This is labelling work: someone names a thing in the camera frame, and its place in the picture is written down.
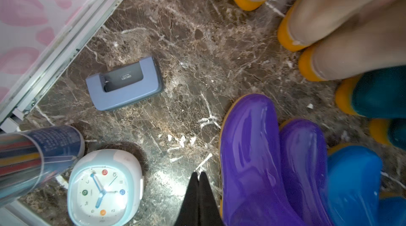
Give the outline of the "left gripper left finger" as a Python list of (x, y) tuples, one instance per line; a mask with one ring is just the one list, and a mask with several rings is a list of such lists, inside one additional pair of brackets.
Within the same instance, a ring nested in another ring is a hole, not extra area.
[(198, 174), (193, 172), (175, 226), (197, 226), (199, 224), (198, 191)]

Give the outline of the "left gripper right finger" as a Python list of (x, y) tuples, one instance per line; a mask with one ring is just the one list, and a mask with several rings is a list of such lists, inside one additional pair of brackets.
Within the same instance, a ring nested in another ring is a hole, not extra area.
[(210, 183), (205, 172), (199, 177), (199, 225), (200, 226), (223, 226)]

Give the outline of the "purple boot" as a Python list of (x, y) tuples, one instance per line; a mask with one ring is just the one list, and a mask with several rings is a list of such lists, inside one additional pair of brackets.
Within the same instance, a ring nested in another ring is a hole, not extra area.
[(327, 147), (320, 127), (290, 119), (280, 126), (281, 172), (288, 201), (308, 226), (332, 226), (327, 205)]
[(284, 189), (278, 119), (270, 98), (239, 98), (223, 121), (219, 149), (225, 225), (304, 225)]

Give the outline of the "blue boot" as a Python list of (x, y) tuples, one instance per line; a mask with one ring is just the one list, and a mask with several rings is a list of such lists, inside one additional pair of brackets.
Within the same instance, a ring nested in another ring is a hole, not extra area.
[(336, 226), (377, 226), (382, 159), (351, 143), (328, 150), (327, 211)]
[(395, 193), (381, 193), (377, 221), (379, 226), (406, 226), (406, 199)]

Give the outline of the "beige boot with paper stuffing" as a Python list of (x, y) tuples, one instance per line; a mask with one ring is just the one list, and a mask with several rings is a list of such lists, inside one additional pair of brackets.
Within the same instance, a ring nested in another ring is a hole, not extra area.
[(406, 1), (397, 0), (306, 49), (299, 71), (309, 81), (332, 81), (406, 63)]

